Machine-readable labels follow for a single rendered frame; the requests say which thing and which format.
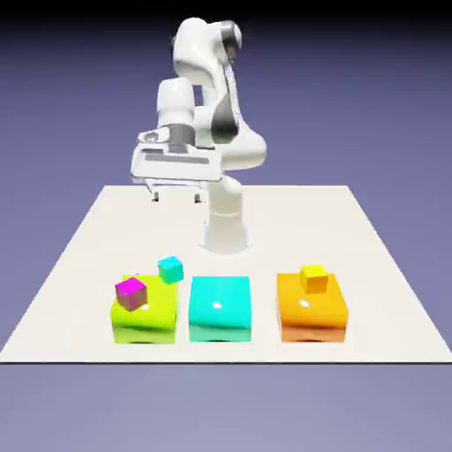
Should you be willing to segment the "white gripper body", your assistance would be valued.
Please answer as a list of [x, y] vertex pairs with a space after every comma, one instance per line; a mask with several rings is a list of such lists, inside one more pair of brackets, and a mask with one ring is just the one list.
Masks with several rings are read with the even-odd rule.
[[132, 154], [131, 175], [143, 182], [218, 182], [222, 178], [221, 156], [214, 149], [188, 144], [138, 144]]

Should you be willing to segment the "small cyan cube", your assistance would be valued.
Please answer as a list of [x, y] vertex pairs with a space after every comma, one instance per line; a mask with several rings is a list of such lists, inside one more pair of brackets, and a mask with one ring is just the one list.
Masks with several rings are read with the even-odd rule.
[[157, 261], [158, 273], [166, 284], [178, 283], [184, 279], [184, 266], [176, 256]]

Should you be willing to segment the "small magenta cube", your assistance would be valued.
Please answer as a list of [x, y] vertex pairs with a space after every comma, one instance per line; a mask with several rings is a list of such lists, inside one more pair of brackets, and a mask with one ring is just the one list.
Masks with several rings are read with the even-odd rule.
[[117, 302], [128, 312], [147, 303], [147, 286], [136, 276], [127, 277], [115, 285]]

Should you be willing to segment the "small yellow cube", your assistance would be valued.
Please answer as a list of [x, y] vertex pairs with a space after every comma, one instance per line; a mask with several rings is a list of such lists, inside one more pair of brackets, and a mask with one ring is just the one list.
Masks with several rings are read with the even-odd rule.
[[306, 294], [324, 293], [328, 286], [328, 274], [320, 264], [303, 265], [300, 281]]

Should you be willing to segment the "large cyan box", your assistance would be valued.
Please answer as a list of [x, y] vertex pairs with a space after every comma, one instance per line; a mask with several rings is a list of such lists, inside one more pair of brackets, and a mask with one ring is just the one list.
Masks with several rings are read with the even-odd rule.
[[192, 343], [249, 343], [252, 339], [249, 277], [194, 276], [188, 323]]

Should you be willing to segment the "large lime box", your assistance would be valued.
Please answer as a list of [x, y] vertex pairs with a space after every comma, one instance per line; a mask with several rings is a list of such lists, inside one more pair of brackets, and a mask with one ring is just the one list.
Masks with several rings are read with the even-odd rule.
[[124, 275], [115, 285], [116, 293], [135, 279], [137, 289], [146, 287], [147, 302], [133, 311], [125, 309], [117, 298], [110, 308], [113, 340], [116, 344], [173, 344], [177, 331], [178, 285], [165, 283], [159, 275]]

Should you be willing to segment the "large orange box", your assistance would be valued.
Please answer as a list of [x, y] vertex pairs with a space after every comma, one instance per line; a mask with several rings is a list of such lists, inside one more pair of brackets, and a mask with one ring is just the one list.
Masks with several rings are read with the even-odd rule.
[[298, 274], [278, 274], [276, 300], [283, 343], [343, 343], [349, 309], [334, 274], [328, 274], [326, 290], [305, 293]]

